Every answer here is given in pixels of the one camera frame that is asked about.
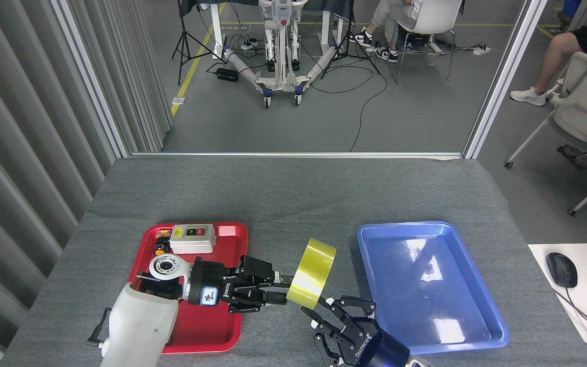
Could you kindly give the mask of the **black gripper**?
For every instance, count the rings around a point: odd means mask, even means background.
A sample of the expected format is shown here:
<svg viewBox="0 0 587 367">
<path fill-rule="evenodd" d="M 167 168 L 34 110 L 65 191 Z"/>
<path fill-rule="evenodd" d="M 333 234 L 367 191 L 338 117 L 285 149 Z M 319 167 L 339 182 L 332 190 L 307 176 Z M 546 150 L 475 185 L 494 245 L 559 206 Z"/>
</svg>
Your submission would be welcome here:
<svg viewBox="0 0 587 367">
<path fill-rule="evenodd" d="M 267 261 L 242 255 L 237 268 L 227 268 L 223 263 L 196 258 L 191 267 L 188 280 L 187 302 L 193 306 L 216 306 L 220 295 L 225 290 L 223 278 L 233 276 L 246 280 L 249 285 L 257 287 L 277 286 L 290 288 L 293 276 L 284 275 L 273 270 L 273 265 Z M 278 291 L 264 291 L 258 288 L 230 288 L 227 300 L 228 312 L 252 313 L 259 312 L 266 304 L 285 305 L 287 294 Z"/>
<path fill-rule="evenodd" d="M 383 330 L 372 317 L 376 305 L 372 300 L 359 297 L 327 298 L 325 307 L 343 323 L 339 330 L 312 309 L 301 311 L 312 319 L 315 344 L 326 366 L 341 364 L 354 366 L 405 366 L 410 350 Z M 366 316 L 354 317 L 346 307 L 361 309 Z M 331 351 L 328 338 L 336 342 L 339 353 Z"/>
</svg>

